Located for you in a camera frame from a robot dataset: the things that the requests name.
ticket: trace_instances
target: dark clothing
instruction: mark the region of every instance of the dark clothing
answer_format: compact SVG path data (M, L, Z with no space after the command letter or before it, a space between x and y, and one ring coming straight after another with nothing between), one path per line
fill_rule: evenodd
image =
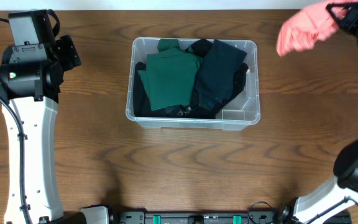
M246 55L244 51L224 42L214 41L197 72L195 90L199 94L200 106L211 110L216 103L231 97L234 73Z
M175 55L178 53L178 46L177 40L161 39L157 48L158 50L164 50L164 52L175 49L172 54ZM202 57L205 57L195 75L195 85L192 89L190 103L166 106L164 109L152 111L147 97L150 94L150 82L157 81L158 83L161 80L149 80L147 72L149 67L153 67L152 65L149 66L149 62L147 64L148 71L145 71L143 74L145 76L140 79L142 74L139 75L137 71L145 70L146 66L144 63L139 62L135 66L133 86L135 116L215 119L216 114L244 90L248 70L247 64L242 63L246 56L245 52L221 41L215 40L214 44L212 44L206 39L194 42L186 49L186 52L188 52L186 54L197 57L199 62L202 61ZM165 84L159 83L157 86L161 88Z
M187 118L207 118L215 119L216 114L220 112L230 101L234 100L242 91L246 85L246 74L248 70L248 65L242 63L240 68L235 72L234 79L232 81L233 92L228 99L223 99L222 103L216 103L211 110L207 110L199 105L198 101L198 92L193 90L193 96L191 97L192 110L187 114Z
M186 49L186 51L204 58L206 56L206 54L208 54L208 52L211 50L212 45L213 44L211 42L209 42L208 40L201 39L201 40L197 40L196 42L192 43Z

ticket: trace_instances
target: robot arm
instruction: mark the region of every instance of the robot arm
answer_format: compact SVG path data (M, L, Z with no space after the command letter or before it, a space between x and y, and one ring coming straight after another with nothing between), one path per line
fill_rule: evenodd
M338 155L334 175L312 193L294 200L284 211L284 223L322 224L358 203L358 140Z
M48 15L57 22L54 28ZM4 223L108 223L108 210L103 206L63 216L57 188L54 131L58 94L63 73L81 65L74 43L68 35L55 40L60 21L52 10L10 13L9 23L15 44L2 56L0 96L9 102L25 135L22 155L16 122L2 107L9 137L10 175ZM24 167L19 162L21 156Z

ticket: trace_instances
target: wooden table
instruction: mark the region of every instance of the wooden table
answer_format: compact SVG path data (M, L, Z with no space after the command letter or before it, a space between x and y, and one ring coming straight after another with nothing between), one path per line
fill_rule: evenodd
M358 138L358 47L336 34L280 58L283 21L296 11L57 12L83 65L66 72L55 129L58 188L66 211L96 203L150 211L282 207L333 174ZM0 12L7 17L7 12ZM258 45L262 119L240 132L142 129L125 116L136 37L249 39ZM13 43L0 22L0 58ZM9 190L0 105L0 223ZM358 208L351 209L358 223Z

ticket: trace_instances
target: clear plastic bin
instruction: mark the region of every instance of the clear plastic bin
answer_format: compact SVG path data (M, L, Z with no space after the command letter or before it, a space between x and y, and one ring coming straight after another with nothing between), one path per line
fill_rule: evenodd
M217 115L216 119L190 118L146 118L134 115L132 104L132 87L137 62L146 63L148 54L158 53L158 37L138 37L132 45L131 71L129 73L128 97L126 115L131 121L136 121L143 128L216 128L231 131L243 130L248 125L260 120L259 80L257 46L251 40L221 40L247 52L244 62L250 67L246 87L234 100L227 104ZM186 49L198 39L178 39L181 49Z

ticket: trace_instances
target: folded garment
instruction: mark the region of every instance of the folded garment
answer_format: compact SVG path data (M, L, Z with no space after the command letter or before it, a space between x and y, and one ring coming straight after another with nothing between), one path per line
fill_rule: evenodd
M202 106L198 105L198 92L196 90L193 91L193 96L191 97L191 105L190 111L187 113L187 118L206 118L206 119L215 119L215 116L232 100L234 100L242 91L244 91L244 87L246 85L246 75L248 71L248 65L246 63L242 63L240 68L234 73L234 78L232 81L233 91L228 99L223 99L222 103L216 103L211 110L207 110Z
M134 86L132 87L133 101L132 105L134 108L134 114L136 117L155 117L155 118L164 118L167 117L164 109L159 109L152 111L150 107L149 97L146 95L144 90L142 80L140 79L139 70L145 70L146 64L138 62L135 65L135 74L134 74Z
M284 56L292 50L303 51L314 47L317 40L326 40L338 29L338 25L326 10L331 3L357 2L357 0L327 0L307 6L284 22L278 35L276 50ZM347 10L334 7L333 13L341 18Z
M190 104L202 58L178 46L176 39L161 39L157 48L164 51L148 55L146 70L139 71L153 111Z
M195 90L200 106L211 110L233 93L234 73L239 69L247 53L229 44L215 40L198 70Z
M186 52L195 54L202 58L211 50L212 43L206 39L200 39L196 42L192 43L187 49ZM165 112L170 118L183 118L186 117L192 108L197 108L199 104L198 100L198 92L193 89L193 93L191 95L191 101L189 105L176 105L169 106L165 108ZM202 114L200 114L199 118L211 118L214 119L214 116L208 114L208 110L202 110Z

